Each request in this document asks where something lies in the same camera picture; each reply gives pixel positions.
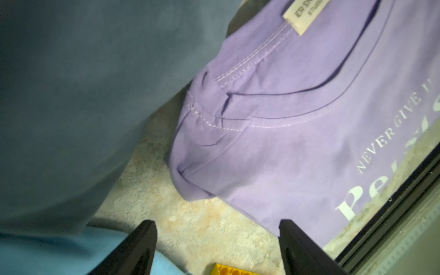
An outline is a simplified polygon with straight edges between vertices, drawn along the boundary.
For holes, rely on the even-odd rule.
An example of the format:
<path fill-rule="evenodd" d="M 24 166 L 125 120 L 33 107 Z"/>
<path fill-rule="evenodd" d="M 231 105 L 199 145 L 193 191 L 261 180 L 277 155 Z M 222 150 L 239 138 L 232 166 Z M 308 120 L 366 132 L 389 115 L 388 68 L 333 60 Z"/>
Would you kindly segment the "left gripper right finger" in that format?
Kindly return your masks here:
<path fill-rule="evenodd" d="M 347 275 L 347 272 L 293 221 L 281 220 L 279 229 L 278 240 L 286 274 Z"/>

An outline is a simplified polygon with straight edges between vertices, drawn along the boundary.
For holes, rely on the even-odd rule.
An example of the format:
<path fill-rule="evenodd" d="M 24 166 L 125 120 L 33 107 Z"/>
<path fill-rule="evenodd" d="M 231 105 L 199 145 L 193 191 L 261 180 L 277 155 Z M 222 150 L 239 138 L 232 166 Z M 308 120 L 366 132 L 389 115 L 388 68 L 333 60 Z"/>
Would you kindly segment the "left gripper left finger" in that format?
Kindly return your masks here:
<path fill-rule="evenodd" d="M 149 275 L 157 239 L 156 223 L 142 221 L 89 275 Z"/>

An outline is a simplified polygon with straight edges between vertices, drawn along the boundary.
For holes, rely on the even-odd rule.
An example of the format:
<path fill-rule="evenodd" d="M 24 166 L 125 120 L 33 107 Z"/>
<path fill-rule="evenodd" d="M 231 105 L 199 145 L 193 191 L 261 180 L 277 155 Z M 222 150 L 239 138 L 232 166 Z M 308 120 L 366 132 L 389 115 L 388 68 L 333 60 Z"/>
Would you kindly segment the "light blue t-shirt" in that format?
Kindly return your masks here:
<path fill-rule="evenodd" d="M 87 227 L 73 237 L 1 235 L 3 275 L 88 275 L 129 234 Z M 155 250 L 150 275 L 182 275 L 171 260 Z"/>

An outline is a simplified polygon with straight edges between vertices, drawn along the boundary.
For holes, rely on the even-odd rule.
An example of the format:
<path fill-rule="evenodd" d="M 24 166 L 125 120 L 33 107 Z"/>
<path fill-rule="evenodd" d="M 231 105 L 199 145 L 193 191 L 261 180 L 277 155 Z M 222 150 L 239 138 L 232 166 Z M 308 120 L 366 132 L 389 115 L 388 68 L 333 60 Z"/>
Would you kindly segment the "purple t-shirt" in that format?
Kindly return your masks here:
<path fill-rule="evenodd" d="M 438 1 L 270 1 L 191 82 L 168 167 L 324 247 L 439 116 Z"/>

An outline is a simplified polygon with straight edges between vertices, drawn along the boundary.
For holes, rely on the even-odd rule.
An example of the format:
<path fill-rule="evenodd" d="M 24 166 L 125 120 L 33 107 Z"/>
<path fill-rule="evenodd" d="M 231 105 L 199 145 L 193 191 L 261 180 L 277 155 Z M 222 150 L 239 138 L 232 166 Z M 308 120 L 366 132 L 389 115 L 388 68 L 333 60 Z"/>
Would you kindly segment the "grey t-shirt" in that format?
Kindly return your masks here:
<path fill-rule="evenodd" d="M 2 1 L 1 233 L 79 234 L 239 1 Z"/>

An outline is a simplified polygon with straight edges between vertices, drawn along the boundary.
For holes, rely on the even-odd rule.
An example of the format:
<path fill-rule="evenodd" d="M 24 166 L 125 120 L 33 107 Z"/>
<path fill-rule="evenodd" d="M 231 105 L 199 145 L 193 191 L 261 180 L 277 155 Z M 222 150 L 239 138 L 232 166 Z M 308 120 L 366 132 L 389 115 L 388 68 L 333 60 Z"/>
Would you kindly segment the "yellow triangular toy block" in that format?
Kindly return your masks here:
<path fill-rule="evenodd" d="M 214 264 L 210 275 L 259 275 L 242 269 L 228 267 L 226 265 Z"/>

